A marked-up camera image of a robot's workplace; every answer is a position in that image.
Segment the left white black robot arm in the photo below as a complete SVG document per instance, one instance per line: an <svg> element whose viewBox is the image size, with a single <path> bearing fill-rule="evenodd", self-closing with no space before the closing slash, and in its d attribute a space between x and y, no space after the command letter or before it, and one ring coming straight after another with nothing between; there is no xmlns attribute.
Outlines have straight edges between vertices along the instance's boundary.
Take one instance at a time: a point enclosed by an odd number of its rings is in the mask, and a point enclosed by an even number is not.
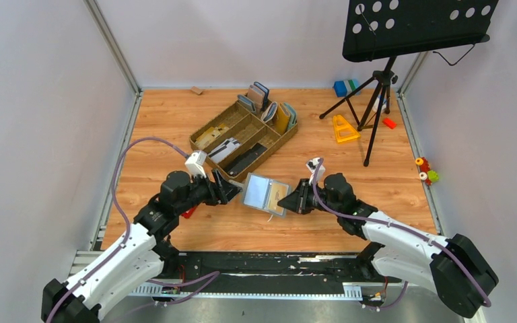
<svg viewBox="0 0 517 323"><path fill-rule="evenodd" d="M218 170L213 170L212 176L169 173L159 193L140 209L115 243L66 281L47 283L42 321L101 322L135 288L162 273L174 272L179 251L168 237L180 217L200 204L226 205L242 190Z"/></svg>

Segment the gold card magnetic stripe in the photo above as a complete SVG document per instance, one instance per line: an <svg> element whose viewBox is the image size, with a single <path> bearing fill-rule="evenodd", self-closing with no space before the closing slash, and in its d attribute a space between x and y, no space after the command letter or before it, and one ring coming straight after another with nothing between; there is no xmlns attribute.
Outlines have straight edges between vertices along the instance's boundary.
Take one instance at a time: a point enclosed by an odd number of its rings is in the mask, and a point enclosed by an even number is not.
<svg viewBox="0 0 517 323"><path fill-rule="evenodd" d="M233 185L236 185L236 186L239 186L239 187L244 187L244 183L243 182L237 182L235 180L229 180L229 183L231 183Z"/></svg>

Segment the white gold VIP card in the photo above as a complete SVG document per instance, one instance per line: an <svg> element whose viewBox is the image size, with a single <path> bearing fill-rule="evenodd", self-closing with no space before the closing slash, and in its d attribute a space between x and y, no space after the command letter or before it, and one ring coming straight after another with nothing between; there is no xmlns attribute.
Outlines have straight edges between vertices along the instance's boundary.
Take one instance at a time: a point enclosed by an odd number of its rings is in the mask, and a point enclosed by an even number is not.
<svg viewBox="0 0 517 323"><path fill-rule="evenodd" d="M270 191L267 197L266 208L267 210L275 215L283 216L285 209L278 205L278 202L284 199L289 194L289 185L272 182L270 185Z"/></svg>

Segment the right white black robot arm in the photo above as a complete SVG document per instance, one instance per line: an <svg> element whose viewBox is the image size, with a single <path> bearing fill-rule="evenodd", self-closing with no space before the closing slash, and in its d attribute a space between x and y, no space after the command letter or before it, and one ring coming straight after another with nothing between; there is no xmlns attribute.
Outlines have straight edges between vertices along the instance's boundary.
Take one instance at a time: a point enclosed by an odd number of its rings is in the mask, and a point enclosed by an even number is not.
<svg viewBox="0 0 517 323"><path fill-rule="evenodd" d="M361 257L370 270L433 291L459 316L472 318L491 306L499 279L471 239L429 234L389 217L357 198L341 173L327 176L322 186L303 178L277 204L298 214L317 209L336 215L345 232L369 242Z"/></svg>

